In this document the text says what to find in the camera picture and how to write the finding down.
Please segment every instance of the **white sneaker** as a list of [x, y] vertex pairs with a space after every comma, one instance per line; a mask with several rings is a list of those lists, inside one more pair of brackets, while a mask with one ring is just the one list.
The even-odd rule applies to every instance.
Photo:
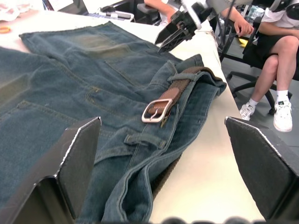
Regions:
[[274, 127], [280, 132], [290, 132], [293, 127], [291, 103], [289, 101], [276, 102], [275, 111]]
[[249, 104], [244, 104], [240, 110], [240, 115], [243, 120], [250, 120], [250, 116], [254, 113], [256, 107]]

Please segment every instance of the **floor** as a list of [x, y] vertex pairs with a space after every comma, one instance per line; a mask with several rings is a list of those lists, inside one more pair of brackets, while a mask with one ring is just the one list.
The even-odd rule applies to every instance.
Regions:
[[[242, 57], [242, 51], [243, 48], [240, 47], [238, 40], [235, 38], [228, 53], [234, 56]], [[227, 76], [231, 71], [243, 72], [254, 76], [258, 76], [261, 72], [261, 70], [257, 68], [251, 68], [249, 65], [227, 58], [222, 61], [222, 70], [225, 76]], [[247, 83], [246, 80], [238, 77], [233, 77], [228, 84], [230, 87], [235, 87], [245, 83]], [[252, 91], [253, 88], [237, 93], [235, 101], [238, 108], [241, 108], [241, 106], [248, 101]], [[256, 111], [253, 114], [251, 121], [258, 122], [273, 130], [278, 135], [278, 137], [280, 137], [291, 149], [293, 149], [299, 155], [299, 87], [297, 81], [292, 81], [289, 91], [293, 94], [291, 98], [293, 130], [290, 133], [281, 133], [274, 128], [273, 116], [268, 114], [270, 105], [265, 97], [257, 105]], [[273, 91], [272, 93], [274, 99], [276, 99], [276, 92]]]

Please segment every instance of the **orange object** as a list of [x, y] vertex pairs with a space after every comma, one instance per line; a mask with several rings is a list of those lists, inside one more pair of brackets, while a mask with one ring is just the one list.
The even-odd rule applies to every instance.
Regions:
[[0, 27], [0, 34], [6, 34], [10, 32], [10, 27]]

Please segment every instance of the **white shirt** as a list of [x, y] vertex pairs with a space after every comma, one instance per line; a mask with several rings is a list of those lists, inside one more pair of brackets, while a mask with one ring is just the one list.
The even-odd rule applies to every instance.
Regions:
[[[163, 2], [164, 4], [167, 4], [168, 0], [162, 0], [162, 2]], [[167, 16], [164, 15], [164, 14], [162, 14], [162, 13], [160, 13], [160, 17], [161, 17], [161, 23], [160, 23], [160, 26], [167, 26], [167, 24], [168, 24]], [[201, 32], [212, 32], [212, 31], [213, 31], [213, 29], [212, 29], [212, 27], [210, 26], [210, 23], [209, 23], [208, 20], [205, 20], [205, 21], [201, 24], [201, 29], [200, 29], [200, 31], [201, 31]]]
[[274, 13], [267, 8], [265, 15], [262, 18], [262, 22], [273, 22], [274, 25], [282, 28], [299, 29], [299, 21], [290, 19], [285, 10]]

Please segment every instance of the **jeans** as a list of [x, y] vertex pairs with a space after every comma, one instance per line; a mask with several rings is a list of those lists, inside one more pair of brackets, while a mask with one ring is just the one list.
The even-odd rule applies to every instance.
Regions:
[[[0, 48], [0, 208], [65, 128], [101, 116], [77, 223], [149, 220], [150, 183], [197, 137], [226, 84], [208, 72], [182, 73], [203, 66], [200, 55], [159, 54], [111, 22], [20, 37], [32, 54]], [[147, 104], [182, 78], [191, 82], [167, 122], [143, 123]]]

